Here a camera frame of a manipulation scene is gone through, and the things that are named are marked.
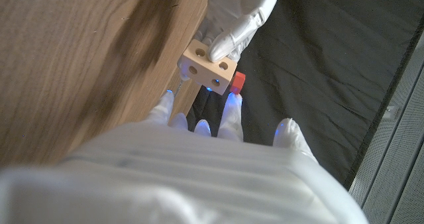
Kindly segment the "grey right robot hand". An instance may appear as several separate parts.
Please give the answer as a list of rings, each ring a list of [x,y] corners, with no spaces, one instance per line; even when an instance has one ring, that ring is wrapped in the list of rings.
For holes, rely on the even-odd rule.
[[[282,120],[272,146],[244,142],[242,97],[219,132],[172,115],[167,91],[137,123],[89,140],[49,168],[1,172],[2,223],[365,223],[351,195]]]

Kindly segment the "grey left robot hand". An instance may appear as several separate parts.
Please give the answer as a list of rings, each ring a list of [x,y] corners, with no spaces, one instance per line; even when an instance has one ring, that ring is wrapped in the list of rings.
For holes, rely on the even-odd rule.
[[[238,62],[277,0],[208,0],[206,15],[193,38],[208,46],[207,57]]]

